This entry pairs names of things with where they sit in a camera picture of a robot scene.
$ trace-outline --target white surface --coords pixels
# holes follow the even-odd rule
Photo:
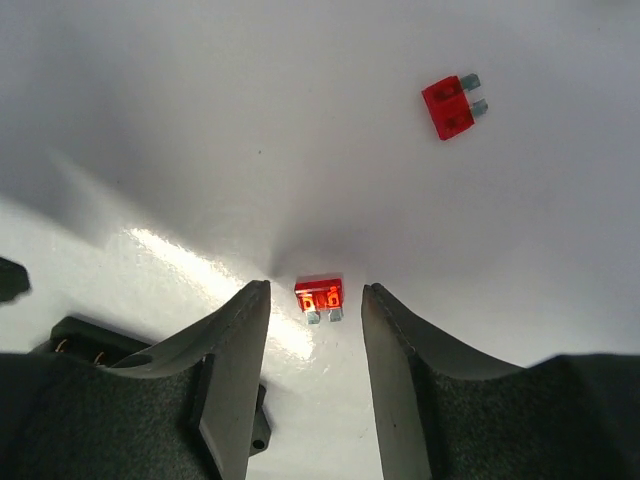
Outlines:
[[[274,281],[275,426],[249,479],[379,479],[360,290],[491,354],[640,349],[640,4],[8,0],[0,254],[69,313],[159,340]],[[489,113],[436,139],[420,91],[475,71]],[[342,323],[298,274],[342,271]]]

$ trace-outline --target red plastic fuse housing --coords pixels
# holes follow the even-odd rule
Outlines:
[[[447,77],[422,91],[440,140],[448,140],[471,128],[474,118],[487,112],[484,99],[469,105],[465,94],[479,86],[480,79],[472,73],[462,79]]]
[[[309,323],[320,322],[320,312],[329,312],[332,322],[342,320],[344,289],[342,278],[335,276],[303,277],[294,288],[298,305]]]

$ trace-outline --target metal pin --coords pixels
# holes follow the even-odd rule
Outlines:
[[[342,309],[335,308],[329,312],[329,320],[331,320],[332,322],[339,322],[340,320],[342,320],[342,315]]]
[[[94,364],[94,365],[102,365],[102,364],[100,363],[100,359],[101,359],[102,357],[104,357],[104,352],[100,352],[100,353],[96,356],[96,358],[94,358],[94,359],[93,359],[93,364]]]
[[[466,77],[462,77],[460,84],[462,85],[462,89],[468,92],[475,90],[481,85],[480,78],[475,73],[470,73]]]
[[[473,115],[473,118],[481,117],[487,113],[487,110],[489,110],[489,105],[487,105],[487,101],[484,98],[471,105],[471,115]]]
[[[309,325],[320,323],[320,312],[316,310],[307,312],[307,322],[309,323]]]
[[[65,343],[67,343],[67,342],[68,342],[68,340],[67,340],[66,338],[65,338],[64,340],[62,340],[62,341],[58,344],[58,346],[56,347],[55,351],[56,351],[57,353],[63,353],[63,352],[64,352],[64,350],[63,350],[62,346],[63,346]]]

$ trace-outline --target fuse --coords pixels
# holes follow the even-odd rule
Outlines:
[[[328,312],[332,322],[342,320],[342,278],[333,275],[301,277],[296,281],[294,291],[309,323],[319,323],[321,312]]]
[[[487,113],[489,106],[484,98],[469,104],[465,94],[479,86],[478,75],[472,73],[462,78],[447,77],[422,91],[440,140],[459,135]]]

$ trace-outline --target black plastic part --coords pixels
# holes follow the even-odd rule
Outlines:
[[[78,360],[86,361],[94,365],[111,367],[149,348],[148,343],[127,337],[106,328],[99,327],[75,317],[66,317],[51,329],[51,338],[38,346],[33,353],[64,353]],[[192,423],[199,422],[206,392],[211,382],[213,373],[214,356],[208,355],[202,360],[203,366],[200,372],[198,393],[194,400],[194,411],[197,413]],[[271,440],[271,427],[264,412],[263,404],[266,395],[263,385],[258,387],[255,417],[253,421],[253,434],[251,437],[250,456],[262,453],[269,447]]]
[[[251,450],[249,455],[257,455],[269,448],[271,441],[271,426],[264,411],[264,398],[267,389],[264,385],[260,385],[258,389],[258,401],[256,402],[256,416],[253,419],[253,435],[251,436]]]
[[[128,340],[77,320],[36,352],[0,355],[0,478],[244,479],[269,311],[269,282],[254,281],[111,367],[94,353],[111,363]],[[68,354],[58,334],[73,337]]]
[[[0,304],[12,302],[29,290],[31,290],[31,283],[27,269],[0,257]]]
[[[362,322],[385,480],[640,478],[640,357],[521,369],[377,284]]]
[[[93,325],[75,317],[66,317],[51,329],[48,341],[34,353],[65,353],[94,365],[111,367],[150,345]]]

